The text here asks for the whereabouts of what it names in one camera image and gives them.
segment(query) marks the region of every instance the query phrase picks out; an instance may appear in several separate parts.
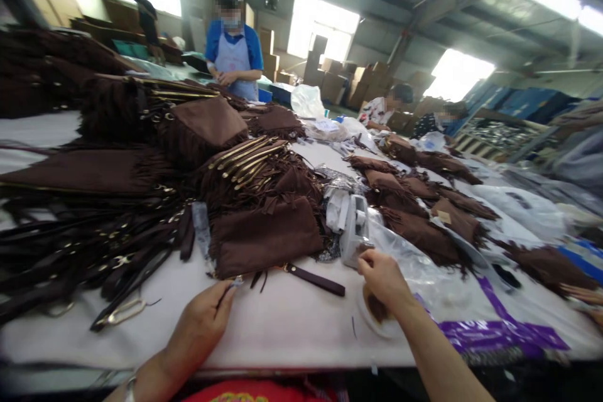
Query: white tag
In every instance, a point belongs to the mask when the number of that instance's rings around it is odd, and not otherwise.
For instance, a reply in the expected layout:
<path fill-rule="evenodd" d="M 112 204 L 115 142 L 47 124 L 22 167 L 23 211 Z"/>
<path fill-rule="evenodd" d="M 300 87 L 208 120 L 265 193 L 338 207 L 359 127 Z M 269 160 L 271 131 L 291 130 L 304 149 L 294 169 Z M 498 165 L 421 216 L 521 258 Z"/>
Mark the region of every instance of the white tag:
<path fill-rule="evenodd" d="M 335 121 L 330 119 L 319 119 L 314 122 L 314 126 L 323 132 L 335 132 L 339 128 Z"/>

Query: face mask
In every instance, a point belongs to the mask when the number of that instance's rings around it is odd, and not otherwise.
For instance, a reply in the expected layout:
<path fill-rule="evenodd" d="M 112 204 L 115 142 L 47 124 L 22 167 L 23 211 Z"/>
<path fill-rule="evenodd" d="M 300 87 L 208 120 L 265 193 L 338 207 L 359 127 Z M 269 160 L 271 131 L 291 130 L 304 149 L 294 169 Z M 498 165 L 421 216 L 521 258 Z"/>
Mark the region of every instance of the face mask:
<path fill-rule="evenodd" d="M 241 17 L 237 14 L 233 18 L 222 18 L 222 23 L 226 28 L 238 28 L 241 25 Z"/>

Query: purple printed plastic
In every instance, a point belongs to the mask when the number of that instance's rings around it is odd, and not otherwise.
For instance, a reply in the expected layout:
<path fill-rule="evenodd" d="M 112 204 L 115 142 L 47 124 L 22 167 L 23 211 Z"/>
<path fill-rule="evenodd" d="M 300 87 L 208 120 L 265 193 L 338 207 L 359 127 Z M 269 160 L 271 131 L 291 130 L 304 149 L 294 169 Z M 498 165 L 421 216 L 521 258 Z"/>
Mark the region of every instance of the purple printed plastic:
<path fill-rule="evenodd" d="M 550 327 L 517 322 L 504 308 L 487 278 L 478 278 L 480 287 L 502 320 L 475 320 L 467 322 L 440 322 L 438 326 L 457 352 L 481 353 L 519 348 L 523 357 L 539 359 L 545 350 L 570 348 Z M 425 307 L 419 294 L 417 300 Z"/>

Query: red clothing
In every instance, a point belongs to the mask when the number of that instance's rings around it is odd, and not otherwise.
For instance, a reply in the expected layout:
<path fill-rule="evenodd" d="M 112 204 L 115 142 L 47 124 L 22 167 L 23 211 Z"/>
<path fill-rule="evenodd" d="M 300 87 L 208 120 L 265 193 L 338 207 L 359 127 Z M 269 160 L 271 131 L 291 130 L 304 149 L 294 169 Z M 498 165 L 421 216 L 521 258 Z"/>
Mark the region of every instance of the red clothing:
<path fill-rule="evenodd" d="M 331 400 L 337 401 L 335 394 Z M 299 388 L 287 388 L 270 380 L 224 381 L 193 394 L 185 402 L 324 402 Z"/>

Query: person's hand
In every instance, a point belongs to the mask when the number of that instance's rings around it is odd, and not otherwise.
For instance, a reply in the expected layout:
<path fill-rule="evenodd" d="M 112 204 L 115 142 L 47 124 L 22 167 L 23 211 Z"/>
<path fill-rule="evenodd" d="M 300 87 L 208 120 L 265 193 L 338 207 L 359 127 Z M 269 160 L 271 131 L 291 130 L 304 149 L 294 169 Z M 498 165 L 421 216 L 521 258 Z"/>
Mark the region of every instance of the person's hand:
<path fill-rule="evenodd" d="M 375 249 L 368 249 L 358 257 L 358 273 L 366 280 L 371 292 L 395 312 L 395 307 L 416 303 L 400 267 L 394 258 Z"/>
<path fill-rule="evenodd" d="M 239 78 L 239 74 L 236 71 L 222 72 L 218 77 L 218 83 L 222 86 L 230 86 Z"/>
<path fill-rule="evenodd" d="M 231 283 L 231 280 L 216 283 L 184 308 L 163 351 L 163 367 L 168 375 L 190 375 L 216 347 L 231 314 L 232 298 L 236 291 L 236 287 L 229 289 Z"/>

